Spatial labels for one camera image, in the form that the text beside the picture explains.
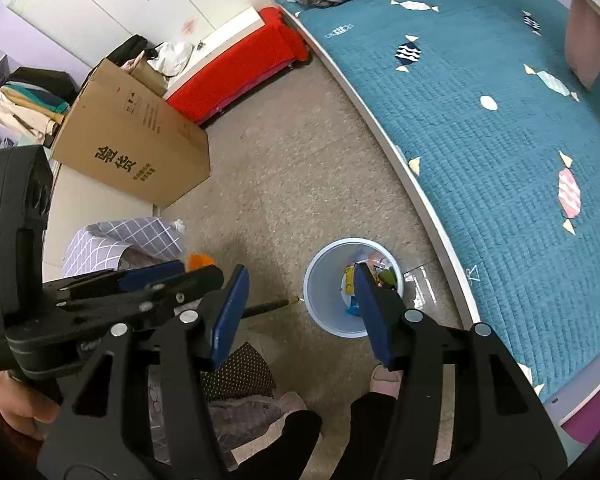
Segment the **person's left hand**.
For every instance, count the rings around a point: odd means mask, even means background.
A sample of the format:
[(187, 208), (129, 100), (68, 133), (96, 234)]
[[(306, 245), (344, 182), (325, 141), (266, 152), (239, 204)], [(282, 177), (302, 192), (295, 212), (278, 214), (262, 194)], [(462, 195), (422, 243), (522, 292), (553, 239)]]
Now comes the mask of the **person's left hand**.
[(38, 441), (45, 439), (42, 427), (52, 424), (60, 406), (7, 372), (0, 372), (0, 414), (13, 430)]

